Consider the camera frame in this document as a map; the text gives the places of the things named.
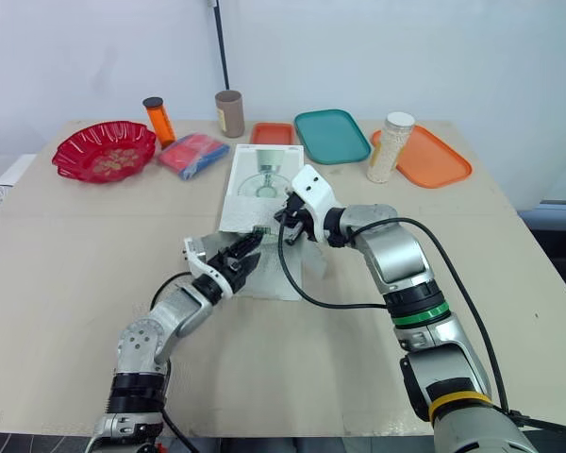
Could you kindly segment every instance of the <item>table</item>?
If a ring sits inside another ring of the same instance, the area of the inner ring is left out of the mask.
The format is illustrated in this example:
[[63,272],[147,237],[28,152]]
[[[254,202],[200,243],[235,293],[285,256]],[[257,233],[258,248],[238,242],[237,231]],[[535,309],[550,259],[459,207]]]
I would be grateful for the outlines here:
[[[187,269],[183,238],[217,226],[231,155],[190,181],[155,163],[112,185],[59,177],[57,144],[88,124],[68,123],[0,209],[0,431],[88,435],[108,397],[119,332],[147,312],[163,280]],[[380,124],[359,122],[366,136]],[[472,163],[467,180],[427,190],[397,172],[375,185],[366,162],[315,166],[342,203],[389,203],[439,236],[489,329],[510,406],[566,424],[566,287],[453,125],[424,126]],[[247,142],[251,127],[229,142]],[[220,136],[212,122],[175,129]],[[416,235],[491,376],[449,273]],[[380,300],[358,252],[324,253],[325,284],[306,277],[310,294]],[[402,355],[386,312],[236,298],[174,352],[168,409],[191,436],[431,433],[408,403]]]

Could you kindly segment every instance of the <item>red and blue package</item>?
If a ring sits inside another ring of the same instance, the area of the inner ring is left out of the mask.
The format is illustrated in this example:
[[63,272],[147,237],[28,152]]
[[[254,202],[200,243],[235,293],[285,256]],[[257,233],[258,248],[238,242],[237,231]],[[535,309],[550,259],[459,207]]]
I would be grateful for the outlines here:
[[189,179],[226,153],[226,143],[205,134],[191,134],[170,144],[159,161],[172,168],[182,179]]

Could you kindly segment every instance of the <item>plastic container with white lid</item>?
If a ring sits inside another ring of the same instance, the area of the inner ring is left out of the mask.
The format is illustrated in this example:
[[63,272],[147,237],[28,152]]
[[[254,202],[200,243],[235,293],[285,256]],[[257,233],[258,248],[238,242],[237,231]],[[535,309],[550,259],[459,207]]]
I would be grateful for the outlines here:
[[390,179],[398,157],[415,126],[415,118],[402,111],[389,113],[381,129],[379,144],[369,159],[367,177],[382,183]]

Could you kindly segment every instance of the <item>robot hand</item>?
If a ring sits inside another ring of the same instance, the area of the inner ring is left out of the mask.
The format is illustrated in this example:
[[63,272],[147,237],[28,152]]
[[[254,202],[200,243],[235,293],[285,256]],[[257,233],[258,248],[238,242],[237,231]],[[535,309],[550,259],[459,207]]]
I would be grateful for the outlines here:
[[[432,424],[437,452],[534,453],[522,432],[492,405],[484,367],[422,248],[393,221],[396,217],[387,205],[343,207],[310,165],[293,179],[286,207],[275,215],[287,229],[283,240],[288,244],[306,232],[310,240],[362,253],[398,343],[407,351],[400,367],[410,404]],[[390,222],[373,225],[384,219]]]
[[182,337],[202,324],[221,298],[229,298],[258,266],[259,232],[216,233],[186,239],[195,279],[159,301],[121,334],[105,415],[86,451],[157,452],[170,373],[170,355]]

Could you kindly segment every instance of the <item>small orange tray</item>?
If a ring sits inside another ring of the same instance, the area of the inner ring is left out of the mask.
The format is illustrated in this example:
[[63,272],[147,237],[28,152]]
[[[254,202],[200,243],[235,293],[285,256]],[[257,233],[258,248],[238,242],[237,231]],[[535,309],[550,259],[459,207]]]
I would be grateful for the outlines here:
[[253,144],[293,144],[293,127],[287,123],[256,123]]
[[[380,135],[381,130],[377,130],[371,136],[373,146],[379,143]],[[472,174],[470,162],[421,126],[413,128],[396,168],[413,184],[427,189],[438,189]]]

